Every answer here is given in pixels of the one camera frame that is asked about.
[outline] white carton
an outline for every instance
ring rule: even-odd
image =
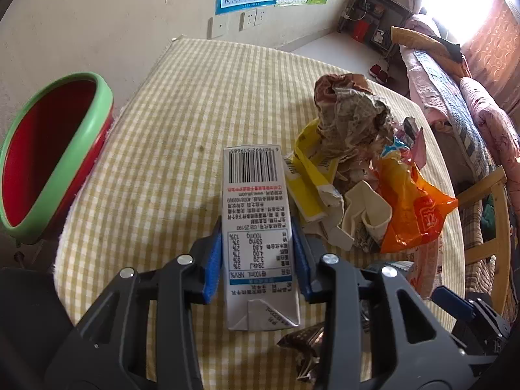
[[[281,148],[224,149],[222,194],[228,329],[297,327],[300,307]]]

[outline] snack wrapper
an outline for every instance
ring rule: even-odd
[[[433,290],[442,285],[443,239],[439,236],[432,242],[421,245],[409,254],[413,261],[406,279],[419,295],[426,299]]]
[[[300,211],[304,232],[319,234],[348,251],[354,240],[339,227],[344,201],[332,185],[339,159],[327,159],[321,151],[318,123],[316,118],[305,126],[293,153],[285,157],[285,182]]]
[[[323,343],[324,323],[286,334],[278,346],[296,349],[296,379],[304,383],[315,383],[320,373],[320,352]]]
[[[392,207],[381,253],[398,252],[437,239],[446,216],[458,201],[428,183],[398,139],[385,147],[378,161],[379,190]]]

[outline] barcode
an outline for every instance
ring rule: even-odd
[[[229,183],[276,182],[275,151],[229,152]]]
[[[298,169],[294,166],[294,164],[291,162],[290,159],[284,158],[285,165],[287,166],[287,169],[289,169],[289,172],[294,175],[299,175]]]

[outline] wooden chair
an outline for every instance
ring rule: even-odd
[[[504,313],[505,300],[509,288],[509,270],[511,263],[511,237],[508,212],[508,197],[505,190],[507,178],[502,166],[480,182],[457,195],[459,207],[465,208],[492,194],[495,204],[495,238],[482,245],[474,246],[464,252],[466,265],[473,264],[491,255],[496,256],[495,278],[491,291],[493,309],[500,315]]]

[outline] screw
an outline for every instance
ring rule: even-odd
[[[177,262],[181,265],[188,265],[193,262],[193,257],[188,254],[179,255]]]
[[[325,264],[329,265],[337,264],[338,262],[340,262],[339,257],[335,254],[325,254],[323,255],[323,257],[321,257],[321,259]]]
[[[122,279],[129,279],[130,277],[134,276],[134,269],[132,267],[125,267],[119,272],[119,276]]]
[[[391,267],[390,265],[385,265],[381,269],[381,272],[383,273],[384,276],[387,276],[387,277],[395,277],[397,275],[397,270],[394,267]]]
[[[25,258],[25,255],[23,252],[17,251],[15,252],[14,259],[15,261],[20,265],[20,268],[25,270],[25,264],[23,263],[23,259]]]

